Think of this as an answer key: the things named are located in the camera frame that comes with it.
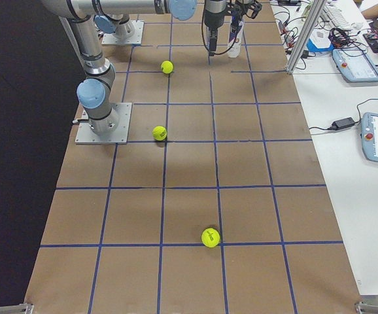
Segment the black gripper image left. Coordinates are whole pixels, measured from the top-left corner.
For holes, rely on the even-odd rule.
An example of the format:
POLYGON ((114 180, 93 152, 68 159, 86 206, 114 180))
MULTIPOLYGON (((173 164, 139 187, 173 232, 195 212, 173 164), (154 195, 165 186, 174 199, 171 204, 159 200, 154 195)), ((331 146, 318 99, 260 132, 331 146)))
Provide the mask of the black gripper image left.
MULTIPOLYGON (((244 16, 255 19, 261 11, 259 1, 206 1, 203 9, 203 23, 206 26, 222 26, 225 16, 231 16, 230 49, 233 48, 239 31, 239 21, 244 16)), ((208 28, 209 56, 216 53, 218 30, 208 28)))

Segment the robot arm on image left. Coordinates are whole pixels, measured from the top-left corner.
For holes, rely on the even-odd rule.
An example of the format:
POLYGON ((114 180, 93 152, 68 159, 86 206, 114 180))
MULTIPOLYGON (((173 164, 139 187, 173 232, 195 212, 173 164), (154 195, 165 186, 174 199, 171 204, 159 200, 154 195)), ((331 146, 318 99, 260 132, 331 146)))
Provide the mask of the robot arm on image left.
POLYGON ((86 80, 77 87, 77 97, 88 115, 88 129, 98 136, 119 129, 121 116, 110 103, 114 66, 104 56, 97 32, 117 34, 131 29, 130 14, 171 14, 185 21, 195 11, 196 1, 43 1, 53 14, 67 20, 79 51, 86 80))

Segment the metal base plate arm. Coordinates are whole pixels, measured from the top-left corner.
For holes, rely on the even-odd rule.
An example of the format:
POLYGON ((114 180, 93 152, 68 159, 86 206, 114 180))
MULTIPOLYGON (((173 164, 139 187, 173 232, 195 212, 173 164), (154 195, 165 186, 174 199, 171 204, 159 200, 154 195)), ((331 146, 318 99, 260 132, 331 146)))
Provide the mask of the metal base plate arm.
POLYGON ((101 44, 103 46, 140 46, 144 25, 145 22, 142 20, 128 20, 123 24, 114 24, 112 31, 104 33, 101 44))
POLYGON ((111 114, 104 120, 94 121, 83 110, 78 123, 77 145, 125 145, 128 140, 132 103, 111 103, 111 114))

